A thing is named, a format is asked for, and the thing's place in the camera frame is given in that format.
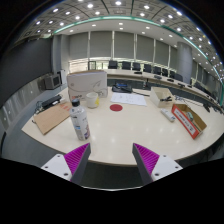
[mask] cup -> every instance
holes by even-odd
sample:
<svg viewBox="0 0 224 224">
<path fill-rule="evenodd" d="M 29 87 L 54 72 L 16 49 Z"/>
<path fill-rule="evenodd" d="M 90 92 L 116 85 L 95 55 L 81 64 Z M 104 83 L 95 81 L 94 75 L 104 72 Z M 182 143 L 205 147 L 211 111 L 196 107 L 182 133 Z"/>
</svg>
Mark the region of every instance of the cup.
<svg viewBox="0 0 224 224">
<path fill-rule="evenodd" d="M 98 93 L 91 92 L 86 94 L 86 104 L 89 108 L 96 108 L 99 106 L 99 96 Z"/>
</svg>

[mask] desk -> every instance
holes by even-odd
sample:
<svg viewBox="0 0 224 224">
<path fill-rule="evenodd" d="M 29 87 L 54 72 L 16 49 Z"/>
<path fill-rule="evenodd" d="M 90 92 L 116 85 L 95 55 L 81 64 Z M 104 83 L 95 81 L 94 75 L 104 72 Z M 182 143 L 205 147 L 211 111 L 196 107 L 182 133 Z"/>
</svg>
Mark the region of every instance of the desk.
<svg viewBox="0 0 224 224">
<path fill-rule="evenodd" d="M 155 74 L 152 73 L 147 73 L 147 72 L 142 72 L 142 74 L 134 74 L 136 71 L 132 71 L 132 70 L 122 70 L 122 69 L 104 69 L 104 71 L 107 72 L 107 77 L 108 78 L 115 78 L 115 79 L 119 79 L 119 78 L 129 78 L 132 80 L 142 80 L 142 81 L 146 81 L 148 79 L 149 82 L 151 83 L 159 83 L 162 84 L 164 86 L 167 87 L 173 87 L 173 88 L 177 88 L 180 89 L 180 86 L 178 85 L 178 83 L 181 83 L 183 85 L 185 85 L 184 88 L 182 88 L 183 91 L 185 92 L 189 92 L 192 93 L 196 96 L 199 96 L 207 101 L 209 101 L 210 103 L 214 104 L 215 106 L 217 106 L 218 108 L 221 109 L 220 105 L 218 104 L 218 102 L 216 100 L 214 100 L 214 102 L 210 101 L 211 97 L 207 97 L 207 94 L 204 93 L 203 91 L 195 88 L 194 86 L 192 86 L 192 88 L 188 87 L 186 83 L 184 82 L 180 82 L 178 80 L 174 79 L 174 82 L 169 82 L 167 81 L 167 79 L 169 77 L 165 77 L 165 76 L 161 76 L 162 79 L 158 80 L 154 78 Z"/>
<path fill-rule="evenodd" d="M 134 91 L 150 94 L 146 90 Z M 67 88 L 60 94 L 69 100 Z M 205 150 L 224 132 L 224 116 L 212 108 L 208 113 L 204 107 L 188 102 L 191 109 L 207 124 L 201 136 L 193 140 L 177 119 L 171 123 L 149 97 L 145 96 L 147 107 L 122 104 L 123 110 L 114 112 L 110 110 L 112 94 L 111 87 L 108 87 L 108 96 L 100 99 L 98 108 L 86 108 L 91 134 L 86 141 L 78 140 L 70 117 L 45 136 L 32 123 L 32 118 L 22 130 L 35 140 L 63 153 L 90 142 L 89 161 L 123 166 L 136 166 L 132 154 L 133 143 L 143 145 L 159 155 L 167 154 L 173 160 L 181 160 Z M 86 107 L 86 102 L 81 101 L 81 105 Z"/>
</svg>

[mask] pink gripper pad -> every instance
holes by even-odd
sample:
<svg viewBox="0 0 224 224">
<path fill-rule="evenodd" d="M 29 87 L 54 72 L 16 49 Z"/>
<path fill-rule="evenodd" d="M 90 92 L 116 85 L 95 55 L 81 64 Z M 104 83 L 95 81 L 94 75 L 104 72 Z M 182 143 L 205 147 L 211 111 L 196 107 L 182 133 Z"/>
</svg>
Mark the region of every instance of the pink gripper pad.
<svg viewBox="0 0 224 224">
<path fill-rule="evenodd" d="M 149 174 L 152 174 L 152 171 L 159 159 L 159 155 L 155 152 L 145 148 L 144 146 L 138 145 L 134 143 L 136 148 L 139 151 L 139 155 L 142 158 L 142 162 L 145 164 L 146 169 L 148 170 Z"/>
<path fill-rule="evenodd" d="M 89 143 L 82 145 L 78 147 L 77 149 L 74 149 L 71 152 L 64 155 L 65 161 L 67 162 L 68 167 L 71 170 L 72 174 L 74 174 L 75 170 L 77 169 L 88 145 Z"/>
</svg>

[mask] red circle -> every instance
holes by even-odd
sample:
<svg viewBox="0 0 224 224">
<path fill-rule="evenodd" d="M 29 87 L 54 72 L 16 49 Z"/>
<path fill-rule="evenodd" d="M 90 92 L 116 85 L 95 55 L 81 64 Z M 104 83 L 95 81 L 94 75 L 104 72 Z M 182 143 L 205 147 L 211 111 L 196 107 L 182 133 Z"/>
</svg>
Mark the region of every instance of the red circle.
<svg viewBox="0 0 224 224">
<path fill-rule="evenodd" d="M 113 104 L 110 106 L 110 109 L 113 111 L 121 111 L 123 109 L 123 107 L 119 104 Z"/>
</svg>

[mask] white table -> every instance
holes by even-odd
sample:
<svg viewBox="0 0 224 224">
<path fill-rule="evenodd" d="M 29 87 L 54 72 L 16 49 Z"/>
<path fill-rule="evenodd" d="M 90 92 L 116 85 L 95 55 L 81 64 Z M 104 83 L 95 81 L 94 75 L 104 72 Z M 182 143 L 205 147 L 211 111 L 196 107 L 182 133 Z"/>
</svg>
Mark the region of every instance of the white table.
<svg viewBox="0 0 224 224">
<path fill-rule="evenodd" d="M 134 91 L 150 94 L 150 91 L 146 90 Z M 67 88 L 61 94 L 69 100 Z M 147 107 L 122 104 L 123 110 L 114 112 L 110 110 L 110 105 L 113 104 L 110 102 L 112 94 L 111 87 L 108 87 L 108 96 L 100 99 L 98 108 L 86 108 L 91 133 L 86 141 L 78 140 L 70 118 L 45 136 L 32 122 L 32 118 L 22 130 L 42 144 L 63 153 L 90 142 L 89 161 L 125 166 L 136 165 L 132 154 L 133 143 L 143 145 L 159 155 L 166 154 L 173 160 L 181 160 L 205 150 L 224 132 L 224 116 L 212 108 L 208 113 L 204 107 L 188 102 L 191 109 L 207 124 L 204 132 L 192 139 L 177 119 L 171 123 L 149 97 L 145 96 Z M 81 101 L 81 105 L 86 106 L 86 102 Z"/>
</svg>

